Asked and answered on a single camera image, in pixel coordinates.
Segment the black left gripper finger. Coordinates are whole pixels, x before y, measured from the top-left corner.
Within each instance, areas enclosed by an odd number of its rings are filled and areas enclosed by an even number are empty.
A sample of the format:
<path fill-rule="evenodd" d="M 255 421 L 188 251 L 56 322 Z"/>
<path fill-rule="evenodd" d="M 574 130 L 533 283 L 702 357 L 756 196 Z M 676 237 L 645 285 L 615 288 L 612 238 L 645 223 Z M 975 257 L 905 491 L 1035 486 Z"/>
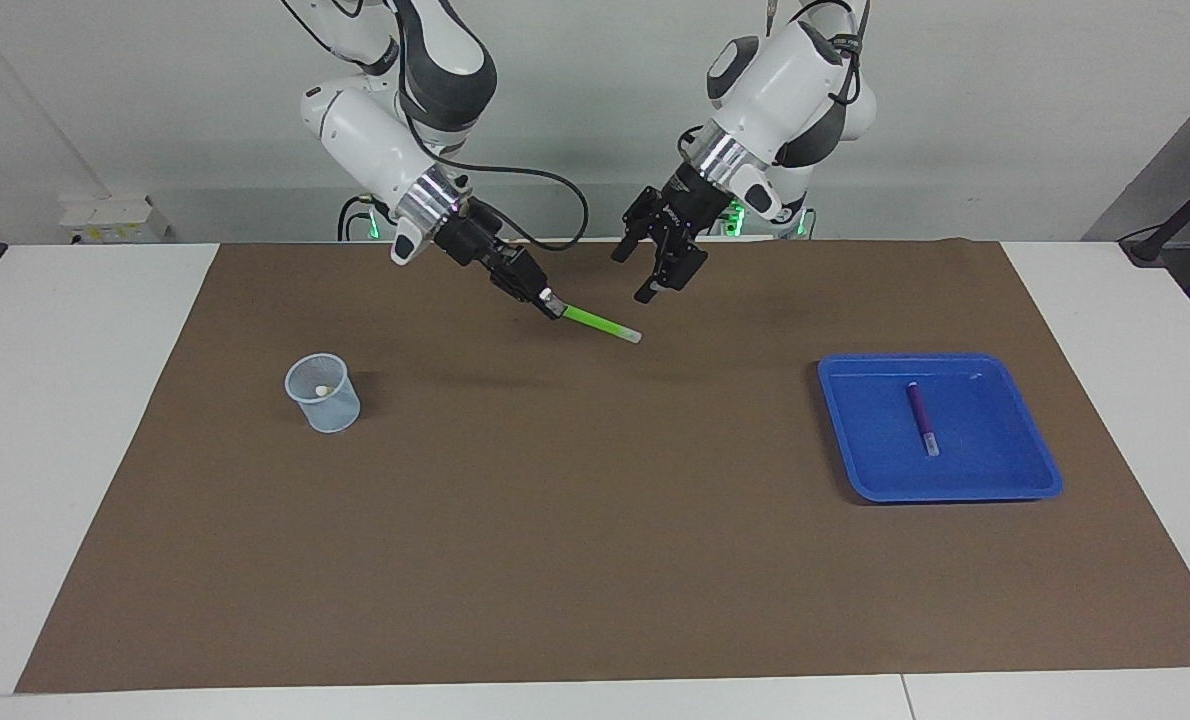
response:
<path fill-rule="evenodd" d="M 660 192 L 649 186 L 630 204 L 622 217 L 624 236 L 612 251 L 610 259 L 615 263 L 626 263 L 635 248 L 650 237 L 660 200 Z"/>
<path fill-rule="evenodd" d="M 649 303 L 664 290 L 685 290 L 688 282 L 709 259 L 709 252 L 690 240 L 654 240 L 654 267 L 649 278 L 633 293 L 633 300 Z"/>

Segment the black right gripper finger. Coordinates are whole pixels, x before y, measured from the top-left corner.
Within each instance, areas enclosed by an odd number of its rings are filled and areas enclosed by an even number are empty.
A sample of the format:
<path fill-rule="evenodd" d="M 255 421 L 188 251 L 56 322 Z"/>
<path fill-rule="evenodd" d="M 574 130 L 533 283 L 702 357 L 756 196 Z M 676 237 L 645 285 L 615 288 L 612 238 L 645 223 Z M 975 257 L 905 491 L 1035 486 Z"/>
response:
<path fill-rule="evenodd" d="M 566 302 L 555 295 L 549 277 L 525 246 L 502 245 L 487 255 L 490 281 L 522 303 L 536 306 L 545 317 L 563 317 Z"/>
<path fill-rule="evenodd" d="M 522 303 L 530 303 L 549 319 L 560 318 L 560 300 L 550 287 L 549 275 L 536 259 L 486 259 L 490 281 Z"/>

